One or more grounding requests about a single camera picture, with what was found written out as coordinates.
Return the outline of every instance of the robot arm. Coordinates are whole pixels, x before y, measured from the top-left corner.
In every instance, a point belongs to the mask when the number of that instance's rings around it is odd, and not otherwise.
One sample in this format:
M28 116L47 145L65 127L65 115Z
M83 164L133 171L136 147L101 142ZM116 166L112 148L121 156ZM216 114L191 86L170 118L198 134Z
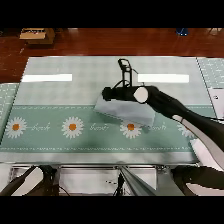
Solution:
M155 86L106 87L102 95L107 101L117 99L147 103L156 112L180 122L204 143L216 163L224 169L224 125L194 113Z

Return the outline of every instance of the yellow flower center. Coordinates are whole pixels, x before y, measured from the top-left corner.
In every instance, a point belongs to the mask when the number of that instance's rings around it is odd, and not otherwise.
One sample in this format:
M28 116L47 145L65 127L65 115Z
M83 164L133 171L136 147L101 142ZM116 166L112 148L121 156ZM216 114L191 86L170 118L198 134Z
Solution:
M74 130L76 129L76 124L70 124L70 125L69 125L69 129L70 129L71 131L74 131Z
M135 129L135 126L133 124L128 124L128 130L133 131Z
M12 126L12 130L13 130L13 131L18 131L18 130L19 130L19 124L14 124L14 125Z

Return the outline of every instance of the table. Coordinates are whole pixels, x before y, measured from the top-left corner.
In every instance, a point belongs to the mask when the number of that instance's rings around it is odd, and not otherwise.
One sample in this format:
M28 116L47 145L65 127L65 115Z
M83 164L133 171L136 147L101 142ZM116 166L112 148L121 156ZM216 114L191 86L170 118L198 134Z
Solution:
M187 84L156 85L189 109L215 116L202 73L194 57L65 56L31 57L24 75L72 74L71 82L20 83L6 129L0 161L63 164L195 163L189 140L177 122L156 114L154 126L141 127L134 139L121 131L123 121L93 111L100 92L121 80L117 60L126 58L139 73L188 74ZM137 76L133 85L139 85ZM80 128L75 138L66 127Z

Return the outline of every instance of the gray towel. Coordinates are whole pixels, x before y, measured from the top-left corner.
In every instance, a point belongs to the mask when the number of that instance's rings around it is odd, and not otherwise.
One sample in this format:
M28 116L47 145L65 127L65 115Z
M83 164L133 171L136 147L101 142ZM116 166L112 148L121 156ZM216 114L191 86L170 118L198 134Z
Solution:
M149 127L153 126L155 118L155 111L148 104L114 99L105 101L102 95L98 97L94 110L108 116Z

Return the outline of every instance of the daisy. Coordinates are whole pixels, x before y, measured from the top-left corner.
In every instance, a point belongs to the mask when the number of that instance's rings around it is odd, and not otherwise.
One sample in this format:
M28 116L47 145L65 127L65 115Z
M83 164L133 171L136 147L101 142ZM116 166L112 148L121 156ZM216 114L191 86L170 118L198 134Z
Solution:
M123 135L126 136L126 138L135 138L136 136L139 136L141 134L141 125L136 124L134 122L129 121L123 121L120 125L121 129L120 131L123 131Z
M178 124L177 127L179 131L182 131L182 135L184 135L185 137L189 137L189 138L194 137L194 134L189 129L187 129L184 125Z
M23 134L23 131L25 131L26 128L25 119L14 117L14 119L8 122L5 131L8 138L17 138Z
M71 139L82 134L83 126L82 120L78 117L69 117L63 122L61 131L64 132L63 135L66 135L66 138L70 137Z

